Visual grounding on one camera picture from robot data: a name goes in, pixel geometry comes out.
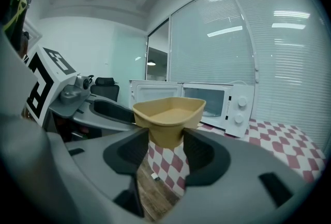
microwave door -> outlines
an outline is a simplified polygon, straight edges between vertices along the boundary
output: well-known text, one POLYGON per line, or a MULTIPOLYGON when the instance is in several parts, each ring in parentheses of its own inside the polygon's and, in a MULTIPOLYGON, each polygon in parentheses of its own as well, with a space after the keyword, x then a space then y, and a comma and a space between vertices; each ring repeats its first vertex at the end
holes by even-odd
POLYGON ((137 102, 182 96, 181 83, 168 81, 130 81, 130 108, 137 102))
POLYGON ((227 112, 226 98, 231 85, 183 83, 183 97, 203 99, 206 101, 202 119, 203 123, 224 129, 227 112))

black chair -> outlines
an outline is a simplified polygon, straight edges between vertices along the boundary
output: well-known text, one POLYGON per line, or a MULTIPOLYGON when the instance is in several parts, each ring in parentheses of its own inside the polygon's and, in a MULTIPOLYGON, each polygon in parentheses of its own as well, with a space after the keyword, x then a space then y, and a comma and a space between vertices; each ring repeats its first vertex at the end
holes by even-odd
POLYGON ((91 86, 91 93, 107 97, 117 102, 119 86, 115 85, 113 78, 97 78, 95 85, 91 86))

white microwave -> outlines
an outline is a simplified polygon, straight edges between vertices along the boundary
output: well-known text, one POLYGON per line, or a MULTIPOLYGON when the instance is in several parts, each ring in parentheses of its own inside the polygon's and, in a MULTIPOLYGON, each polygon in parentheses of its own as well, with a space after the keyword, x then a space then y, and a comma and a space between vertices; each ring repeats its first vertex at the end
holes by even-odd
POLYGON ((206 101, 201 122, 242 138, 253 107, 254 86, 239 84, 130 81, 130 108, 137 102, 166 97, 189 97, 206 101))

red and white pattern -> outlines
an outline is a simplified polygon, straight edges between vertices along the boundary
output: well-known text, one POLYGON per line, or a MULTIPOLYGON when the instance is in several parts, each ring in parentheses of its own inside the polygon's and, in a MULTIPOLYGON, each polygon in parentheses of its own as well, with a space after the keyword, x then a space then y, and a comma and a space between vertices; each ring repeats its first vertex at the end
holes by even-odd
MULTIPOLYGON (((275 155, 306 181, 317 179, 326 164, 323 152, 296 126, 251 119, 243 138, 227 135, 223 130, 200 123, 205 130, 258 145, 275 155)), ((189 167, 183 144, 175 149, 161 148, 149 142, 148 163, 151 169, 177 194, 184 195, 185 177, 189 167)))

beige plastic container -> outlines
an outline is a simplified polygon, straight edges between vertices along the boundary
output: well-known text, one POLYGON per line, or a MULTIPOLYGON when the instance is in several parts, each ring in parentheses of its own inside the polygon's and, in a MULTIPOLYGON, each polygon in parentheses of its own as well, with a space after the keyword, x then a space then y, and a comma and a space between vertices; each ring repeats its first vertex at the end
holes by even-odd
POLYGON ((136 124, 149 128, 149 139, 164 148, 175 148, 182 142, 183 128, 197 128, 205 100, 169 97, 139 102, 132 108, 136 124))

